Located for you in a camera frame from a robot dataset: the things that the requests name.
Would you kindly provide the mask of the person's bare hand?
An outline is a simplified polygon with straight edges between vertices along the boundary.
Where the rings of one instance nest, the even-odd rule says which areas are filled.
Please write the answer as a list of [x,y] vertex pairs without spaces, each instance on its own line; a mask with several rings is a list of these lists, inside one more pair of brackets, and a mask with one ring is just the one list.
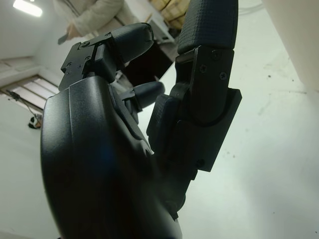
[[74,23],[69,23],[67,27],[67,40],[71,40],[79,36],[79,32],[77,31]]

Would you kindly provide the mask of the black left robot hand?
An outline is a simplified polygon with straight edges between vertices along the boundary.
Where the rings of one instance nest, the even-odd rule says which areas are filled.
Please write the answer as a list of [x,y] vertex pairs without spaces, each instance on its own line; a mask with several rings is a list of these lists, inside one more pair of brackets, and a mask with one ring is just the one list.
[[150,49],[147,23],[72,46],[45,104],[41,169],[64,239],[180,239],[178,211],[211,171],[241,93],[229,88],[238,1],[192,0],[169,95],[161,82],[118,94],[115,73]]

